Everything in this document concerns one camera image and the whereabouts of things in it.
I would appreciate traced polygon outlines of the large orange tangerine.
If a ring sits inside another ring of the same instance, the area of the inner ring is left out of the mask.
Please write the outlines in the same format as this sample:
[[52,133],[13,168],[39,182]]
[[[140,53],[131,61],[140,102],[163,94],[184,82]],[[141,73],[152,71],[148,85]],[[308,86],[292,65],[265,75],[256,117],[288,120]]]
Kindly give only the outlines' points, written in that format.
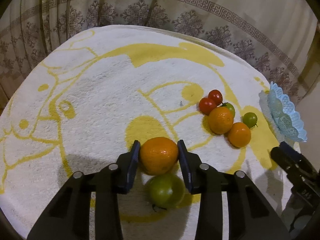
[[178,160],[178,147],[166,137],[156,137],[144,142],[139,152],[139,161],[148,175],[168,173]]

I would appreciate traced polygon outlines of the small green tomato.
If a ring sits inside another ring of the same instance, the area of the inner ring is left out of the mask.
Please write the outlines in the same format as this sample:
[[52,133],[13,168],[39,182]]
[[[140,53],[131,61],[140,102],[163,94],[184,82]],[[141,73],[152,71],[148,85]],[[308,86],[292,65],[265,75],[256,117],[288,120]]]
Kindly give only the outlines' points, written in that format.
[[255,113],[248,112],[244,114],[244,116],[242,117],[242,121],[245,125],[248,126],[248,128],[253,128],[254,126],[256,126],[258,118]]

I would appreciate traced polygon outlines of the large green tomato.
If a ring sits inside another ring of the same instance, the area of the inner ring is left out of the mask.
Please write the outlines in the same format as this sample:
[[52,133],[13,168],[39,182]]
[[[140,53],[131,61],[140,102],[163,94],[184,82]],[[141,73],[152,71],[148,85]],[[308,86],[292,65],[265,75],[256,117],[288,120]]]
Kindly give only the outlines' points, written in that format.
[[184,182],[172,173],[151,178],[146,188],[150,202],[163,209],[173,209],[178,206],[185,195]]

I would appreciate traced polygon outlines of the orange tangerine middle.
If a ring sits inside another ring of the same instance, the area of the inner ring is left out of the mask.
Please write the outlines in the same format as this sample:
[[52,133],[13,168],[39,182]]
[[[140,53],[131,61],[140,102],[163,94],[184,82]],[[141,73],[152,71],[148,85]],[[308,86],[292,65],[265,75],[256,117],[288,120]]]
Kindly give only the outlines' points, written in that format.
[[233,113],[226,107],[216,107],[208,116],[210,130],[215,134],[225,134],[233,126]]

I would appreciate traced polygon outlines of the orange tangerine right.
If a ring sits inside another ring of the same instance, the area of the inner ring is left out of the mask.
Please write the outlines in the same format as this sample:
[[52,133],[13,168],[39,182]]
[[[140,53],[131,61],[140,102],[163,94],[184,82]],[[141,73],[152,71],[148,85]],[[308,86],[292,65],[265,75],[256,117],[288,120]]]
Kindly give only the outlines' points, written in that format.
[[227,137],[234,147],[242,148],[249,144],[251,131],[243,122],[236,122],[229,130]]

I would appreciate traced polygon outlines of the red cherry tomato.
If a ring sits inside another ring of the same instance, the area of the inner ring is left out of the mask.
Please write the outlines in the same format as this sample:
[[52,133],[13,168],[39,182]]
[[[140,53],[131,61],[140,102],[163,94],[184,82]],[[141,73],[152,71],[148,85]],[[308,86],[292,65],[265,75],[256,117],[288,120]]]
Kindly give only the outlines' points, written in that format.
[[204,115],[209,115],[210,112],[217,107],[216,103],[214,100],[210,98],[202,98],[199,101],[199,110],[204,114]]
[[223,96],[217,89],[211,90],[208,94],[208,98],[212,99],[217,106],[221,105],[223,102]]

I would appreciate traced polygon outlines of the green tomato behind tangerine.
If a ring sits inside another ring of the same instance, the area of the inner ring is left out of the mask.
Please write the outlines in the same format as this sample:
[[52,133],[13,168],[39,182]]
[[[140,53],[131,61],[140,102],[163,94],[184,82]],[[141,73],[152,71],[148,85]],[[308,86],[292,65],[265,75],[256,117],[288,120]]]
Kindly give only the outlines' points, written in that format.
[[235,108],[231,103],[224,102],[221,106],[227,108],[232,113],[233,117],[235,117]]

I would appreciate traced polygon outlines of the white yellow patterned towel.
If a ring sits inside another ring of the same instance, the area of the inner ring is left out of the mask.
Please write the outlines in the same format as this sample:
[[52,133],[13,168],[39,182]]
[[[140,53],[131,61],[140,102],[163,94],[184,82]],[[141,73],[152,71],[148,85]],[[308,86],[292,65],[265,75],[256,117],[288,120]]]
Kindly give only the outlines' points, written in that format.
[[[221,172],[243,170],[281,215],[291,183],[271,160],[279,134],[266,103],[267,79],[234,54],[147,27],[83,31],[29,74],[1,114],[1,209],[22,237],[75,171],[100,171],[135,140],[183,140]],[[235,120],[255,113],[250,143],[234,148],[198,110],[217,89]]]

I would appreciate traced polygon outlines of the light blue lattice basket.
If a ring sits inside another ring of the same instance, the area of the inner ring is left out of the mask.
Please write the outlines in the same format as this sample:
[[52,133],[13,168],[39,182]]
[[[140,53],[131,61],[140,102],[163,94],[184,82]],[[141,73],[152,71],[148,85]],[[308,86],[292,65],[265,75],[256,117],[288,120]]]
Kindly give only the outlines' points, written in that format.
[[266,91],[259,93],[260,108],[271,131],[278,141],[292,145],[294,142],[307,142],[307,131],[295,104],[275,82]]

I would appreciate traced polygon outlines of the beige patterned curtain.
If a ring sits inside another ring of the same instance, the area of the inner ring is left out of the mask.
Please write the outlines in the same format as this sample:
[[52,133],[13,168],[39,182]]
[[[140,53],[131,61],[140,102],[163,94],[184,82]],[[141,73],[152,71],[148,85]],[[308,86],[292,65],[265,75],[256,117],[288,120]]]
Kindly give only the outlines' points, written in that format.
[[77,33],[112,24],[197,37],[230,51],[298,103],[319,80],[319,21],[306,0],[12,0],[1,16],[1,107]]

